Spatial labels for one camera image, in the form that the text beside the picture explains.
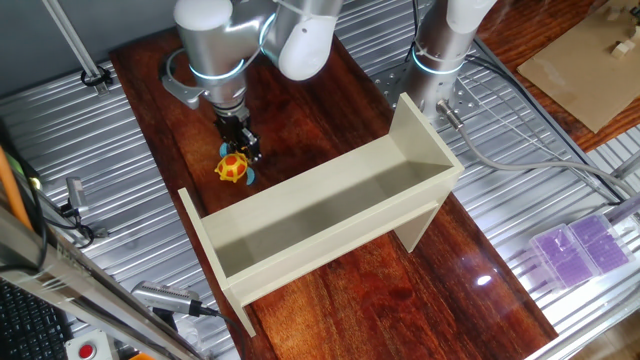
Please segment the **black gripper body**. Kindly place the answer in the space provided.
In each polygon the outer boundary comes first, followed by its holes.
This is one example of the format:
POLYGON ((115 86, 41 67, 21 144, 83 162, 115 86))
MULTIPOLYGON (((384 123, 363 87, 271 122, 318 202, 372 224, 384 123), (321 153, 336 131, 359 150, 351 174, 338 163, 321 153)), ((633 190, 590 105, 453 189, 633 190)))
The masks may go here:
POLYGON ((250 130, 250 113, 247 110, 217 112, 215 126, 222 139, 234 146, 254 144, 254 134, 250 130))

